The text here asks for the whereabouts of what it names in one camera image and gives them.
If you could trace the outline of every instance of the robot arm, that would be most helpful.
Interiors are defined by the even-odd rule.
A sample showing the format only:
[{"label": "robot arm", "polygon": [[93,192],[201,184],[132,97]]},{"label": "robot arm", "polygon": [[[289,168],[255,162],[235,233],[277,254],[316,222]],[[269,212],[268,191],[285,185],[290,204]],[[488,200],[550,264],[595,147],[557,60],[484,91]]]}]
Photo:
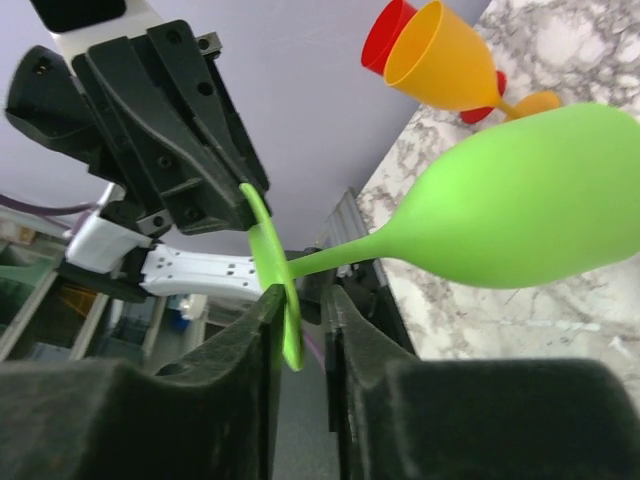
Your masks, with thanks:
[{"label": "robot arm", "polygon": [[7,118],[125,190],[84,222],[60,273],[128,301],[220,291],[259,297],[250,259],[158,242],[174,224],[187,235],[248,230],[255,219],[238,185],[261,195],[269,188],[216,68],[217,36],[195,38],[185,22],[163,23],[146,0],[32,3],[61,54],[27,53]]}]

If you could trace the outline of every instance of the bolt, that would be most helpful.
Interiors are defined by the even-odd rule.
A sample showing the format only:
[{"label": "bolt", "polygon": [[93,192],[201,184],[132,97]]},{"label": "bolt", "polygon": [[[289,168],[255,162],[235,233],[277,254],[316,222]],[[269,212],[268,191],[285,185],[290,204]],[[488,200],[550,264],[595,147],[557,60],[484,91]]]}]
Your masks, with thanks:
[{"label": "bolt", "polygon": [[190,207],[185,210],[184,216],[187,217],[189,220],[197,220],[198,217],[200,216],[200,212],[198,211],[197,208]]},{"label": "bolt", "polygon": [[98,111],[100,113],[108,113],[109,112],[109,105],[107,104],[107,102],[98,102],[98,105],[96,105],[98,107]]},{"label": "bolt", "polygon": [[198,92],[200,92],[201,95],[208,97],[209,95],[213,95],[213,87],[207,82],[200,82],[198,84]]},{"label": "bolt", "polygon": [[210,45],[211,44],[209,43],[209,40],[207,40],[206,38],[201,38],[200,40],[198,40],[198,48],[200,48],[200,50],[206,50]]},{"label": "bolt", "polygon": [[164,169],[171,168],[173,166],[173,160],[171,160],[170,157],[162,155],[158,158],[158,166]]},{"label": "bolt", "polygon": [[129,140],[124,135],[118,135],[116,137],[116,146],[118,148],[125,148],[129,144]]},{"label": "bolt", "polygon": [[49,73],[51,70],[53,70],[51,60],[47,57],[40,57],[38,59],[38,63],[33,67],[33,72],[36,75],[44,75],[45,73]]},{"label": "bolt", "polygon": [[167,32],[167,40],[169,40],[169,43],[172,45],[178,45],[182,42],[182,35],[176,30],[169,30]]}]

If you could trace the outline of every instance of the blue object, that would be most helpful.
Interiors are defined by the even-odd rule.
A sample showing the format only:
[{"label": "blue object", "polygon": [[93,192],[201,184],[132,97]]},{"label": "blue object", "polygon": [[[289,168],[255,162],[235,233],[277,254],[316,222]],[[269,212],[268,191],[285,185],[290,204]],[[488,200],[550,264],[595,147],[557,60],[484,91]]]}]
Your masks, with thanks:
[{"label": "blue object", "polygon": [[191,324],[191,321],[184,318],[178,310],[170,310],[170,312],[171,328],[176,332],[184,333],[187,327]]}]

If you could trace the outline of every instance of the white marble surface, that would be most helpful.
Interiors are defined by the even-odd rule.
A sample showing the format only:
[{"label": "white marble surface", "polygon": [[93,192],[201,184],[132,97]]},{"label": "white marble surface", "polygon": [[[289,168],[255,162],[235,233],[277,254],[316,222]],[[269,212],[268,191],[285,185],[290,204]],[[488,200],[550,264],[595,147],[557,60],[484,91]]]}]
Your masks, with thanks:
[{"label": "white marble surface", "polygon": [[[640,0],[494,0],[476,30],[508,76],[507,101],[551,89],[565,104],[597,101],[640,119]],[[370,230],[444,151],[501,119],[494,112],[469,127],[455,113],[420,107],[358,198]],[[383,265],[422,358],[595,358],[640,406],[640,257],[520,290]]]}]

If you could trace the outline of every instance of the wine glass stem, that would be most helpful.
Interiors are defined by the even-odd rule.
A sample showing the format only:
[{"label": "wine glass stem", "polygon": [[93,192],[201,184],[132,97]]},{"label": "wine glass stem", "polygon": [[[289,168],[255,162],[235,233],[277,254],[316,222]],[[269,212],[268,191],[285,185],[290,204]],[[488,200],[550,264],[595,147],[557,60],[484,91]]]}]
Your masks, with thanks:
[{"label": "wine glass stem", "polygon": [[291,276],[293,278],[304,277],[312,273],[380,256],[379,242],[376,241],[380,240],[380,231],[327,250],[290,260],[288,264]]},{"label": "wine glass stem", "polygon": [[516,118],[522,118],[522,114],[518,112],[518,110],[516,110],[514,107],[512,107],[502,99],[500,99],[500,101],[498,102],[498,108],[514,120]]}]

